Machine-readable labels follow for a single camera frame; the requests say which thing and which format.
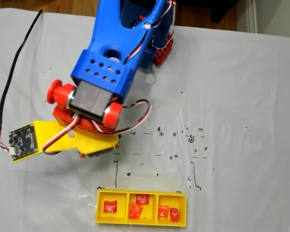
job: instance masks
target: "blue arm bracket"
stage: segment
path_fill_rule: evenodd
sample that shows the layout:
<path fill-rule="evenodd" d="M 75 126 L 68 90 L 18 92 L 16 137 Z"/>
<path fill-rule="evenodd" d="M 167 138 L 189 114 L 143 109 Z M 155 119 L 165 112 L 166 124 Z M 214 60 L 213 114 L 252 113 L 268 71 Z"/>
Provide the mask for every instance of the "blue arm bracket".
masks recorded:
<path fill-rule="evenodd" d="M 165 19 L 156 28 L 145 27 L 144 23 L 152 25 L 159 21 L 168 6 L 168 1 L 156 0 L 154 8 L 143 21 L 133 28 L 127 28 L 121 22 L 121 1 L 100 0 L 92 39 L 71 74 L 73 81 L 77 85 L 81 81 L 88 82 L 116 94 L 124 101 L 145 54 L 150 52 L 152 59 L 156 52 L 148 45 L 164 44 L 172 23 L 173 10 L 165 15 Z M 140 51 L 124 62 L 141 42 Z"/>

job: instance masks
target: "wooden floor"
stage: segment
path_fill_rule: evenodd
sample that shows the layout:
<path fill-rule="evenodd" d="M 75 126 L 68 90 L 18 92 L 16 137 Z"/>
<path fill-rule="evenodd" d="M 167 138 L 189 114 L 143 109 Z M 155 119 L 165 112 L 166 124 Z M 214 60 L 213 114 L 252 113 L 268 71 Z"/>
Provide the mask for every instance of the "wooden floor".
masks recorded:
<path fill-rule="evenodd" d="M 72 15 L 95 16 L 99 0 L 0 0 L 0 8 L 19 8 L 31 11 L 43 9 Z M 178 26 L 221 30 L 236 30 L 236 7 L 229 9 L 219 24 L 211 23 L 212 9 L 178 4 L 176 22 Z"/>

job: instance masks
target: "drawn line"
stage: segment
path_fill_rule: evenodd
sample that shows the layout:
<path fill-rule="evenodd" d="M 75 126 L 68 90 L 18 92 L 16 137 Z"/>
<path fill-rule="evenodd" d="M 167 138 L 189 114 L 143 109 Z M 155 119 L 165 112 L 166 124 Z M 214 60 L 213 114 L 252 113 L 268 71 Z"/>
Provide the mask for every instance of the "drawn line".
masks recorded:
<path fill-rule="evenodd" d="M 115 188 L 117 188 L 117 172 L 118 172 L 118 160 L 114 161 L 116 163 L 116 176 L 115 176 Z"/>
<path fill-rule="evenodd" d="M 194 162 L 191 162 L 191 163 L 193 163 L 194 184 L 195 184 L 195 187 L 197 187 L 197 182 L 195 180 Z"/>

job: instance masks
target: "circuit board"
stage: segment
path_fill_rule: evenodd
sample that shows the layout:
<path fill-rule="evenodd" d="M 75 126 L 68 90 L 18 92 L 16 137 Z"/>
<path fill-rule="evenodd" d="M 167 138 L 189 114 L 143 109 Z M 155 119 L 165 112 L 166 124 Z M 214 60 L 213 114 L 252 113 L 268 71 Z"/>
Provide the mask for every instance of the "circuit board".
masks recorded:
<path fill-rule="evenodd" d="M 9 143 L 15 149 L 15 154 L 12 154 L 14 161 L 37 152 L 34 125 L 29 124 L 9 133 Z"/>

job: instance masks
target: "yellow tray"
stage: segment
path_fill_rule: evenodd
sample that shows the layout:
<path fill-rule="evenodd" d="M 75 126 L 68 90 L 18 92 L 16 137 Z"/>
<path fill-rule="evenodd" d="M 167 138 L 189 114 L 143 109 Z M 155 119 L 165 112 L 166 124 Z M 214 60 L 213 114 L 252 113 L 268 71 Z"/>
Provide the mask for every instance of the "yellow tray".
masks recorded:
<path fill-rule="evenodd" d="M 149 194 L 149 204 L 143 204 L 139 219 L 129 218 L 129 209 L 136 200 L 136 194 Z M 104 213 L 104 201 L 117 201 L 116 213 Z M 97 198 L 96 223 L 133 224 L 148 226 L 186 226 L 186 195 L 172 192 L 113 190 L 100 189 Z M 178 222 L 168 218 L 158 217 L 158 206 L 168 205 L 169 208 L 178 209 Z"/>

